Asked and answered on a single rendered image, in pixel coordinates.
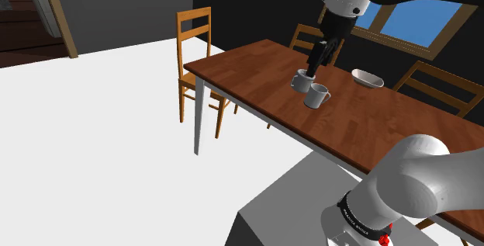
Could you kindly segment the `wooden door frame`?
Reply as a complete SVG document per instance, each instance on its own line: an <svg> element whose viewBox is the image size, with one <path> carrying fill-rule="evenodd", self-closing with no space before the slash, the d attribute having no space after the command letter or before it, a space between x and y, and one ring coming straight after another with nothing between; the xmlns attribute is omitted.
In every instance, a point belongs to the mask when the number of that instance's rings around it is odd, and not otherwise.
<svg viewBox="0 0 484 246"><path fill-rule="evenodd" d="M54 17L56 19L56 23L60 31L60 34L62 36L62 39L64 41L64 45L67 49L69 58L77 58L78 51L74 44L71 31L69 30L69 26L61 6L61 1L60 0L48 0L48 1L50 3L50 7L54 14Z"/></svg>

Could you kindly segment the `wood-framed window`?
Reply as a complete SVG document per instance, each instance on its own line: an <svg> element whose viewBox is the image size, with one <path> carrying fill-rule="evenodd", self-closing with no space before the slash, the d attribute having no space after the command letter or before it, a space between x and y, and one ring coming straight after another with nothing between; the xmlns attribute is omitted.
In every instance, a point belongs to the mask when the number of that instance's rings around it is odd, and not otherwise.
<svg viewBox="0 0 484 246"><path fill-rule="evenodd" d="M477 9L438 0L371 3L351 34L432 61Z"/></svg>

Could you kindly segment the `grey mug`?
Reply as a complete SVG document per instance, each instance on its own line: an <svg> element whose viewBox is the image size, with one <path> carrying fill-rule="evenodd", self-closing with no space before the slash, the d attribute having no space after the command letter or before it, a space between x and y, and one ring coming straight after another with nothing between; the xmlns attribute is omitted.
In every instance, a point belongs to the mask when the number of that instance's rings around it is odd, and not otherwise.
<svg viewBox="0 0 484 246"><path fill-rule="evenodd" d="M326 86L312 83L304 99L304 104L311 109L318 109L321 104L331 98Z"/></svg>
<svg viewBox="0 0 484 246"><path fill-rule="evenodd" d="M298 69L293 76L290 86L297 92L307 93L316 76L309 77L305 69Z"/></svg>

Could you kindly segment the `wooden chair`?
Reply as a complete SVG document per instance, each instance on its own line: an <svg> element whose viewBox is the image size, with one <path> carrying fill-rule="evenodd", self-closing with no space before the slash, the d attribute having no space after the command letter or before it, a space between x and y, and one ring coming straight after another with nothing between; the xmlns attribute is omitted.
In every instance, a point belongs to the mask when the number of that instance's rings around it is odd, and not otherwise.
<svg viewBox="0 0 484 246"><path fill-rule="evenodd" d="M208 36L208 43L206 48L206 56L211 56L211 14L210 7L204 7L200 9L187 10L176 13L176 42L177 42L177 61L178 61L178 101L179 101L179 120L182 123L184 121L185 112L185 98L195 100L195 96L188 95L188 90L195 91L195 75L191 72L184 73L183 60L182 60L182 42L191 39L195 36L206 33ZM208 22L194 29L182 31L182 22L207 17ZM216 132L215 138L220 136L221 125L223 121L223 114L225 108L230 104L230 100L221 96L221 94L211 91L210 97L218 102L218 105L209 104L210 108L217 111Z"/></svg>
<svg viewBox="0 0 484 246"><path fill-rule="evenodd" d="M417 223L415 225L415 227L418 228L419 230L423 230L424 228L427 228L427 227L431 226L432 224L434 224L434 221L427 218L427 219L422 220L419 223ZM462 239L462 244L463 244L463 246L469 246L468 242L463 240L463 239Z"/></svg>
<svg viewBox="0 0 484 246"><path fill-rule="evenodd" d="M323 37L323 33L317 29L316 27L312 26L307 26L298 23L296 30L292 36L292 40L289 44L289 49L306 49L306 50L312 50L313 49L313 42L317 37ZM341 48L344 44L344 39L339 42L339 45L335 52L333 53L333 56L331 60L328 62L328 66L334 66L339 53L341 52Z"/></svg>
<svg viewBox="0 0 484 246"><path fill-rule="evenodd" d="M461 118L484 99L484 86L423 61L413 64L392 89L398 91L401 87L442 102Z"/></svg>

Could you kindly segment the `grey robot stand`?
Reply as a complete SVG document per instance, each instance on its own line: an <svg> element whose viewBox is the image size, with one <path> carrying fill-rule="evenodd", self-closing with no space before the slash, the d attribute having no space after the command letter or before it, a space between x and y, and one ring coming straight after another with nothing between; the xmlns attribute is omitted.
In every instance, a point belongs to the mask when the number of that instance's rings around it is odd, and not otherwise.
<svg viewBox="0 0 484 246"><path fill-rule="evenodd" d="M225 246L326 246L321 213L357 184L313 151L238 211Z"/></svg>

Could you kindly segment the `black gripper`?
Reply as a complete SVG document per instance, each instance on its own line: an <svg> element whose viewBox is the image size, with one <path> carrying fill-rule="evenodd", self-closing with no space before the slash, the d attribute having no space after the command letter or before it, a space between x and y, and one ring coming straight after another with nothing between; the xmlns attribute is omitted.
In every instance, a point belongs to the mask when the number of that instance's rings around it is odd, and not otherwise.
<svg viewBox="0 0 484 246"><path fill-rule="evenodd" d="M331 63L341 41L347 38L357 21L357 17L339 16L327 9L323 15L320 31L323 36L311 50L307 64L306 76L313 78L317 68L323 62L324 66Z"/></svg>

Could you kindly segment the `wooden table with white legs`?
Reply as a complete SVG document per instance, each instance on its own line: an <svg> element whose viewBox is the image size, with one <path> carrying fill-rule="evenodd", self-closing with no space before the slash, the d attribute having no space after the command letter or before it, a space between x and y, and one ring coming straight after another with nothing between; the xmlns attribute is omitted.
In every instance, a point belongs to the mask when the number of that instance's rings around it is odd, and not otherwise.
<svg viewBox="0 0 484 246"><path fill-rule="evenodd" d="M304 54L261 40L186 64L196 94L216 90L355 179L364 178L399 140L425 133L452 152L484 147L484 126L387 88L366 88L339 68L318 70L332 98L318 109L290 87Z"/></svg>

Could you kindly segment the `white bowl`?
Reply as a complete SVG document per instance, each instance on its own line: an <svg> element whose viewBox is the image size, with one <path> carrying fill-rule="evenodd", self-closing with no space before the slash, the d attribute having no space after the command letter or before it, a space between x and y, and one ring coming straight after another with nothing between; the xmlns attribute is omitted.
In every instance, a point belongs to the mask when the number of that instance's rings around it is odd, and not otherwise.
<svg viewBox="0 0 484 246"><path fill-rule="evenodd" d="M384 86L384 81L382 78L368 73L367 71L354 69L351 71L351 76L354 81L368 88L381 88Z"/></svg>

